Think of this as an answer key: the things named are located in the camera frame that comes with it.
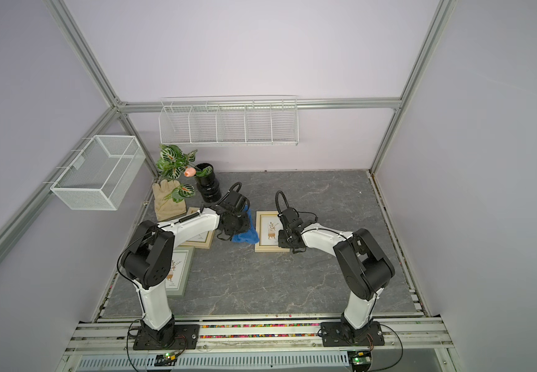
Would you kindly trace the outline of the gold frame with deer print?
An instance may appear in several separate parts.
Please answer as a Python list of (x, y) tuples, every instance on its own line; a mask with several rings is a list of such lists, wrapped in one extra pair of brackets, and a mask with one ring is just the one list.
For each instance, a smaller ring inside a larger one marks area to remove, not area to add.
[(279, 231), (282, 224), (276, 211), (256, 212), (256, 232), (259, 235), (259, 242), (255, 245), (256, 253), (288, 253), (287, 248), (279, 246)]

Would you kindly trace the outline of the blue microfiber cloth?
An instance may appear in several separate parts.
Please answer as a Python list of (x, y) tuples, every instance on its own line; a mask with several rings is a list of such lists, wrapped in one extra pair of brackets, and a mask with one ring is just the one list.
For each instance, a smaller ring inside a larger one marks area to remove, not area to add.
[(245, 212), (247, 215), (248, 227), (245, 230), (245, 232), (240, 232), (234, 235), (231, 241), (234, 243), (247, 243), (251, 245), (256, 245), (259, 242), (259, 234), (256, 232), (253, 226), (253, 221), (251, 218), (251, 212), (249, 210), (249, 207), (245, 207)]

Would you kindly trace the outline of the gold frame with plant print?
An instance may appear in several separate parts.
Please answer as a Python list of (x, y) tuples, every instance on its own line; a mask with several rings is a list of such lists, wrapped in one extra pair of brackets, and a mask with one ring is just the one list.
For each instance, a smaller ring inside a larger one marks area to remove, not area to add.
[(188, 238), (180, 246), (192, 246), (200, 249), (210, 249), (214, 237), (214, 229), (207, 219), (191, 219), (186, 222)]

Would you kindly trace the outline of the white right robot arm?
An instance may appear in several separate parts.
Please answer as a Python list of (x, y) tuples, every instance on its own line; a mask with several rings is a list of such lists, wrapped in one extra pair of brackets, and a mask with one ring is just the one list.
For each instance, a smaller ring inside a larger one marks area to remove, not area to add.
[(367, 229), (343, 232), (303, 221), (294, 208), (278, 212), (282, 229), (279, 247), (293, 253), (315, 249), (337, 259), (344, 281), (350, 290), (341, 326), (359, 331), (372, 322), (372, 312), (383, 289), (395, 276), (389, 257)]

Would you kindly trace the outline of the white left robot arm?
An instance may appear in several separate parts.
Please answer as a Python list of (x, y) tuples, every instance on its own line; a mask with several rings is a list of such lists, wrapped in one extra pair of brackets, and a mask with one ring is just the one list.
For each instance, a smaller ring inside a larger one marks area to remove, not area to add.
[(171, 269), (174, 249), (207, 232), (219, 231), (228, 240), (251, 228), (250, 201), (230, 190), (219, 202), (165, 223), (144, 221), (118, 257), (117, 270), (135, 286), (149, 333), (169, 333), (175, 317), (169, 308), (165, 280)]

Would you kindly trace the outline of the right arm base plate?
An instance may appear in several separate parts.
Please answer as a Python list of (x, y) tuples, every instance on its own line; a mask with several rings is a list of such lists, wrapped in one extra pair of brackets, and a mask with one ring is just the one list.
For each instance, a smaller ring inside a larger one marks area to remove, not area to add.
[(317, 332), (324, 347), (380, 347), (385, 345), (381, 325), (372, 321), (356, 330), (346, 322), (322, 322)]

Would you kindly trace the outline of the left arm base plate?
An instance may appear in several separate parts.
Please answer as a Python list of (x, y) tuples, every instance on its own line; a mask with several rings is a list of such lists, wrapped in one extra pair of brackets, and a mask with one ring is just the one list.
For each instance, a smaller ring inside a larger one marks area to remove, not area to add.
[(193, 350), (197, 347), (200, 326), (195, 324), (169, 324), (153, 330), (141, 322), (135, 337), (134, 350)]

